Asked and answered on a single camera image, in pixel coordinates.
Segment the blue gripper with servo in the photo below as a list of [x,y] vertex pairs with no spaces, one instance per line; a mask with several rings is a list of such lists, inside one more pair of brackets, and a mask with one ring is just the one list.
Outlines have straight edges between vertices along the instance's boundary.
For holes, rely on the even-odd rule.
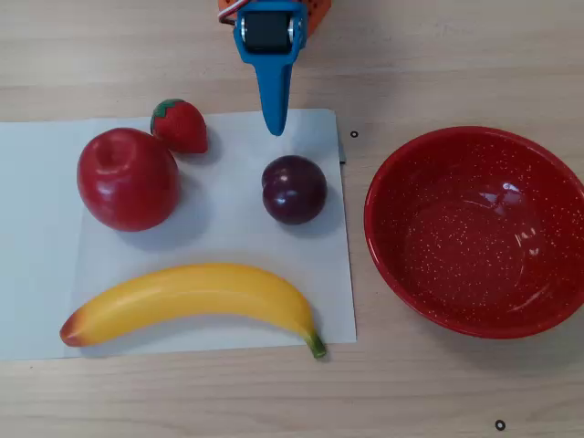
[[251,2],[236,15],[234,40],[254,67],[267,129],[280,136],[287,122],[292,68],[307,42],[307,7],[300,2]]

